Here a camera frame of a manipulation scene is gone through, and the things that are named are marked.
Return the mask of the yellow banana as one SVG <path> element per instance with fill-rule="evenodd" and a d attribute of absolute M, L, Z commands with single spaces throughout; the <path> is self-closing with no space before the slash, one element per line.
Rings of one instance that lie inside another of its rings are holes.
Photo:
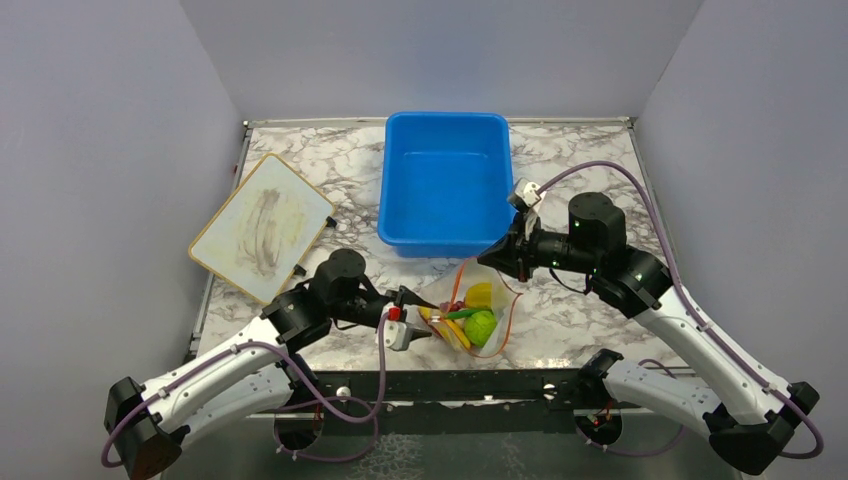
<path fill-rule="evenodd" d="M 446 312 L 429 307 L 418 307 L 417 310 L 425 325 L 454 350 L 468 352 L 471 349 L 463 329 Z"/>

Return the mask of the green chili pepper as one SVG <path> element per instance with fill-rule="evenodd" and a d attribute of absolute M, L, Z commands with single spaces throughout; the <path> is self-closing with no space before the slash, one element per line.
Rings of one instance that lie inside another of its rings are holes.
<path fill-rule="evenodd" d="M 446 313 L 444 317 L 450 320 L 464 319 L 471 317 L 477 313 L 491 313 L 490 309 L 466 308 L 460 311 Z"/>

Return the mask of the yellow green starfruit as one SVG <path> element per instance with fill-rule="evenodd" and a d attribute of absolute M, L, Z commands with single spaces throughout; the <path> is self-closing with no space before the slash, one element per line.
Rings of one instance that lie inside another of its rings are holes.
<path fill-rule="evenodd" d="M 468 309 L 491 310 L 493 307 L 493 285 L 490 282 L 472 285 L 466 290 L 463 302 Z"/>

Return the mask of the purple grape bunch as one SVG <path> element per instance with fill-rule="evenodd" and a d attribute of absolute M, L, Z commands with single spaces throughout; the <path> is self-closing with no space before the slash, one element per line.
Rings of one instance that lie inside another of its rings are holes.
<path fill-rule="evenodd" d="M 440 310 L 445 313 L 460 311 L 466 308 L 462 300 L 456 302 L 442 302 L 439 306 Z"/>

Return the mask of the clear zip bag orange zipper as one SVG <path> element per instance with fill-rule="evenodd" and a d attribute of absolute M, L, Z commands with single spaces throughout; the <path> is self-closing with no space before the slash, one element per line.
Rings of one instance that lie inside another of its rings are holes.
<path fill-rule="evenodd" d="M 520 294 L 497 270 L 475 257 L 422 287 L 424 324 L 453 350 L 471 357 L 495 357 L 505 349 Z"/>

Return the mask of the green lime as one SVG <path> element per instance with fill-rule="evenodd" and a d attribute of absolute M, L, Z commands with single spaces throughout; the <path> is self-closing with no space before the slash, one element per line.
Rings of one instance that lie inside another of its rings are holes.
<path fill-rule="evenodd" d="M 464 321 L 463 330 L 473 346 L 484 347 L 497 326 L 497 319 L 491 313 L 477 313 Z"/>

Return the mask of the blue plastic bin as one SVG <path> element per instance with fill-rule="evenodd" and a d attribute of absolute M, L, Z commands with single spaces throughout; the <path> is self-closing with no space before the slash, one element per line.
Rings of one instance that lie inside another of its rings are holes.
<path fill-rule="evenodd" d="M 378 237 L 401 257 L 475 256 L 511 223 L 512 186 L 502 116 L 397 112 L 385 124 Z"/>

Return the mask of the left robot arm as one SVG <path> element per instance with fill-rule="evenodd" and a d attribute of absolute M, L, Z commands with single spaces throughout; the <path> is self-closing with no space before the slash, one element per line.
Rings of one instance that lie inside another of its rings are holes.
<path fill-rule="evenodd" d="M 125 377 L 108 392 L 100 461 L 131 479 L 150 479 L 170 467 L 188 443 L 237 418 L 275 405 L 302 410 L 311 402 L 350 424 L 375 423 L 386 393 L 386 352 L 404 351 L 425 336 L 406 322 L 406 307 L 433 303 L 400 286 L 380 293 L 364 257 L 338 249 L 314 275 L 277 295 L 230 339 L 158 377 Z M 338 320 L 375 330 L 378 390 L 362 416 L 321 393 L 298 352 L 326 337 Z"/>

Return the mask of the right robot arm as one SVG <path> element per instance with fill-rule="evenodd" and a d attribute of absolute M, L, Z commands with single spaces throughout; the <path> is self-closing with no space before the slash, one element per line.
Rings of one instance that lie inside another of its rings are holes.
<path fill-rule="evenodd" d="M 625 402 L 663 415 L 701 435 L 722 460 L 749 475 L 785 456 L 818 392 L 739 352 L 716 323 L 687 306 L 669 268 L 628 244 L 624 212 L 606 195 L 572 198 L 565 233 L 543 229 L 535 210 L 540 200 L 536 193 L 509 196 L 516 215 L 506 234 L 480 255 L 480 264 L 523 282 L 537 268 L 584 275 L 590 293 L 653 332 L 701 378 L 700 385 L 675 380 L 603 349 L 578 372 L 579 398 L 592 407 Z"/>

